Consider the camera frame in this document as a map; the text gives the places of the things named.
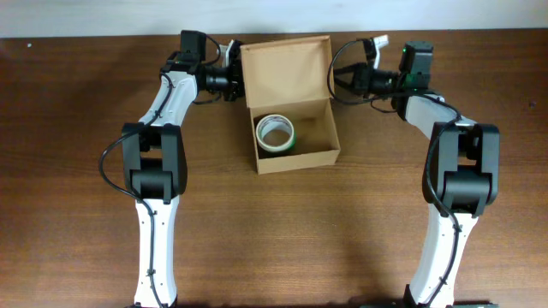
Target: wood grain surface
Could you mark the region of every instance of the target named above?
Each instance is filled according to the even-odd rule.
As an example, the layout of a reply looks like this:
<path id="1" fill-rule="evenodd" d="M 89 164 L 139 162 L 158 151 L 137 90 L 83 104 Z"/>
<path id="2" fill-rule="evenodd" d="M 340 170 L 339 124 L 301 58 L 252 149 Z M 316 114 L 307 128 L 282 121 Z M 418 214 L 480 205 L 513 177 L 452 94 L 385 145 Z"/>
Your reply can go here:
<path id="1" fill-rule="evenodd" d="M 333 50 L 379 34 L 332 34 Z M 388 34 L 381 68 L 397 69 L 405 41 L 432 41 L 432 87 L 502 134 L 500 193 L 467 243 L 457 300 L 545 306 L 548 31 Z M 213 37 L 226 44 L 297 36 Z M 139 267 L 134 202 L 102 182 L 98 157 L 124 122 L 149 108 L 158 69 L 178 40 L 0 40 L 1 307 L 132 303 Z M 355 46 L 337 66 L 362 59 Z M 182 127 L 188 188 L 174 251 L 180 302 L 402 297 L 426 234 L 420 180 L 428 140 L 367 105 L 333 110 L 342 147 L 337 165 L 257 175 L 245 101 L 191 107 Z M 107 170 L 123 181 L 120 151 Z"/>

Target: black cable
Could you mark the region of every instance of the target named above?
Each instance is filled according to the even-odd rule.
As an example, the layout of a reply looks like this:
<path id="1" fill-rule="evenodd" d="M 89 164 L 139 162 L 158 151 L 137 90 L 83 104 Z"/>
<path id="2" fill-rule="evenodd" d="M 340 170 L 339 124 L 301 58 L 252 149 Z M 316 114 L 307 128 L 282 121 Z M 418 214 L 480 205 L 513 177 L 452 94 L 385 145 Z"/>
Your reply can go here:
<path id="1" fill-rule="evenodd" d="M 193 101 L 192 103 L 197 104 L 197 105 L 211 104 L 211 103 L 217 102 L 219 99 L 221 99 L 222 96 L 223 96 L 223 94 L 220 92 L 219 95 L 216 98 L 212 98 L 212 99 L 209 99 L 209 100 L 206 100 L 206 101 Z"/>
<path id="2" fill-rule="evenodd" d="M 160 298 L 158 297 L 158 292 L 156 291 L 156 286 L 154 285 L 153 275 L 155 272 L 154 271 L 154 215 L 155 213 L 152 211 L 152 208 L 150 207 L 150 205 L 133 188 L 132 188 L 132 191 L 130 192 L 114 184 L 106 176 L 106 173 L 104 172 L 104 168 L 103 168 L 104 160 L 106 159 L 107 155 L 112 150 L 114 150 L 117 146 L 119 146 L 124 140 L 128 139 L 129 137 L 134 136 L 138 133 L 141 133 L 145 129 L 149 128 L 160 117 L 160 113 L 162 112 L 162 109 L 167 104 L 168 100 L 170 99 L 171 90 L 173 89 L 173 83 L 171 82 L 171 78 L 166 73 L 161 73 L 160 75 L 165 77 L 165 79 L 168 81 L 168 93 L 166 94 L 164 101 L 162 102 L 158 110 L 154 111 L 154 117 L 149 122 L 147 122 L 144 126 L 139 127 L 132 132 L 124 134 L 122 137 L 118 138 L 116 141 L 114 141 L 109 146 L 107 146 L 106 149 L 104 149 L 103 154 L 101 154 L 101 158 L 99 159 L 98 169 L 99 169 L 99 173 L 101 174 L 101 177 L 107 184 L 109 184 L 112 188 L 114 188 L 118 192 L 128 195 L 129 197 L 134 198 L 137 202 L 142 203 L 145 206 L 146 211 L 148 212 L 148 216 L 151 218 L 151 248 L 150 248 L 151 253 L 150 253 L 150 260 L 149 260 L 150 263 L 148 266 L 147 275 L 150 277 L 152 293 L 154 294 L 154 298 L 156 299 L 158 306 L 167 307 L 167 304 L 162 304 L 162 302 L 160 301 Z"/>
<path id="3" fill-rule="evenodd" d="M 354 41 L 349 41 L 346 44 L 344 44 L 333 56 L 333 59 L 331 60 L 331 63 L 329 65 L 329 69 L 327 70 L 327 89 L 329 90 L 329 94 L 333 97 L 333 99 L 335 99 L 339 103 L 342 103 L 342 104 L 363 104 L 363 100 L 360 100 L 360 101 L 346 101 L 346 100 L 338 97 L 335 94 L 335 92 L 333 91 L 333 89 L 331 88 L 331 71 L 333 70 L 333 66 L 335 65 L 335 61 L 337 60 L 337 58 L 341 55 L 341 53 L 345 49 L 347 49 L 348 47 L 350 47 L 353 44 L 362 42 L 363 40 L 364 39 L 356 39 Z"/>
<path id="4" fill-rule="evenodd" d="M 211 60 L 209 62 L 206 62 L 203 65 L 213 65 L 217 61 L 219 61 L 219 59 L 221 58 L 221 45 L 219 45 L 219 43 L 215 39 L 213 39 L 211 36 L 209 36 L 208 34 L 204 33 L 204 35 L 205 35 L 206 38 L 211 40 L 213 44 L 215 44 L 217 46 L 217 57 L 215 58 L 215 60 Z"/>
<path id="5" fill-rule="evenodd" d="M 369 105 L 371 106 L 371 108 L 375 109 L 376 111 L 380 112 L 380 113 L 384 113 L 384 114 L 389 114 L 389 113 L 395 113 L 397 112 L 397 110 L 384 110 L 384 109 L 380 109 L 379 107 L 375 106 L 373 104 L 374 102 L 371 102 Z"/>

